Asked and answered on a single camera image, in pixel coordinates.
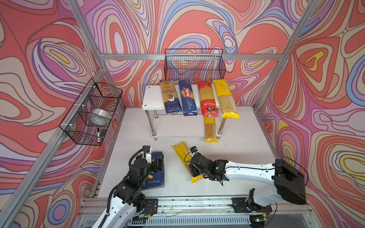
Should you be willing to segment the blue Barilla rigatoni box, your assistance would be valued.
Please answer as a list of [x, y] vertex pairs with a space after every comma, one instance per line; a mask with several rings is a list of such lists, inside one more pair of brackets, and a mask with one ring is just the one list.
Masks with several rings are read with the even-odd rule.
[[[152, 162], [154, 160], [161, 159], [164, 163], [164, 154], [162, 152], [152, 152]], [[150, 172], [146, 183], [143, 185], [142, 190], [149, 190], [155, 188], [164, 187], [164, 168], [162, 171]]]

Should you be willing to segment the yellow Pastatime bag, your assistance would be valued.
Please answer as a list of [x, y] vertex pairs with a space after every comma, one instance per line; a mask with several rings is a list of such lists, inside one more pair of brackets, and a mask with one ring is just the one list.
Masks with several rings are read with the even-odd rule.
[[176, 154], [178, 155], [181, 162], [183, 163], [186, 170], [188, 171], [188, 173], [191, 177], [192, 183], [202, 180], [203, 179], [202, 174], [199, 174], [196, 171], [192, 172], [190, 170], [189, 164], [190, 164], [190, 160], [192, 159], [192, 155], [190, 154], [190, 150], [188, 149], [186, 143], [182, 142], [176, 146], [173, 146], [172, 148], [175, 150]]
[[214, 81], [218, 101], [222, 109], [222, 118], [240, 119], [236, 103], [227, 80], [220, 79]]
[[219, 140], [216, 137], [216, 121], [215, 118], [204, 118], [204, 130], [205, 130], [205, 142], [206, 143], [218, 143]]

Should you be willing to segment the blue Barilla spaghetti box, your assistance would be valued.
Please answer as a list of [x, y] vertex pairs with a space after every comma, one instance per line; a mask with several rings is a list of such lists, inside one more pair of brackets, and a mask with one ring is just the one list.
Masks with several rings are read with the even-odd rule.
[[184, 116], [196, 116], [198, 110], [196, 107], [192, 86], [189, 80], [179, 80], [179, 91], [182, 102], [182, 112]]

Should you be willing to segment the red spaghetti bag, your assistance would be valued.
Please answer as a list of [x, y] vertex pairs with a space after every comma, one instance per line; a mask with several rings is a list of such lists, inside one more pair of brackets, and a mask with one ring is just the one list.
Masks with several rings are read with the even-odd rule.
[[218, 117], [218, 109], [215, 102], [212, 84], [205, 81], [197, 81], [201, 110], [204, 117]]

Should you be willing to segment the blue Ankara spaghetti bag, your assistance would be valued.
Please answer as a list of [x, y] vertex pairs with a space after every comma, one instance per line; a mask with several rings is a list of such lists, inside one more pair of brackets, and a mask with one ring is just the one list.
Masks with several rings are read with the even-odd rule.
[[173, 81], [160, 81], [163, 104], [167, 115], [182, 114], [182, 108], [178, 99]]

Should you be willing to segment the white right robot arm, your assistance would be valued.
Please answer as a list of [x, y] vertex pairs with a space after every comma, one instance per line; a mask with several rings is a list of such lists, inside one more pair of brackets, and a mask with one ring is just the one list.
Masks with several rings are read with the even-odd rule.
[[262, 188], [250, 190], [249, 205], [266, 207], [281, 200], [296, 205], [307, 203], [304, 174], [283, 159], [254, 165], [228, 160], [212, 161], [201, 153], [195, 153], [188, 163], [193, 176], [203, 175], [211, 181], [245, 180], [265, 184]]

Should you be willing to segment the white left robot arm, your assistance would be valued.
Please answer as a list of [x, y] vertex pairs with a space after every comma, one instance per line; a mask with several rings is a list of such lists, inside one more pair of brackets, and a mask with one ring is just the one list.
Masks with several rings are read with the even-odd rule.
[[151, 152], [144, 145], [128, 161], [128, 173], [112, 188], [103, 214], [94, 228], [121, 228], [129, 220], [145, 222], [158, 211], [158, 199], [147, 199], [142, 193], [148, 183], [156, 181], [164, 185], [164, 155]]

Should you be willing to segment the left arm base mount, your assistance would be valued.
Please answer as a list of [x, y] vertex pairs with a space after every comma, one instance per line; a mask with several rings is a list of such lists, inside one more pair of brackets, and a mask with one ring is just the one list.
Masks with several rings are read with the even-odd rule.
[[158, 199], [156, 198], [140, 200], [136, 204], [136, 213], [142, 214], [145, 217], [153, 216], [158, 212], [157, 207], [158, 207]]

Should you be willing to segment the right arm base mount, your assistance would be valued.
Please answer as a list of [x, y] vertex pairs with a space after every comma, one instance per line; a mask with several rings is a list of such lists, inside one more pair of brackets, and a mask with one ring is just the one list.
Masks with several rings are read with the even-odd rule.
[[248, 203], [247, 198], [232, 198], [232, 208], [235, 213], [265, 213], [270, 214], [272, 212], [271, 205], [262, 207], [256, 203]]

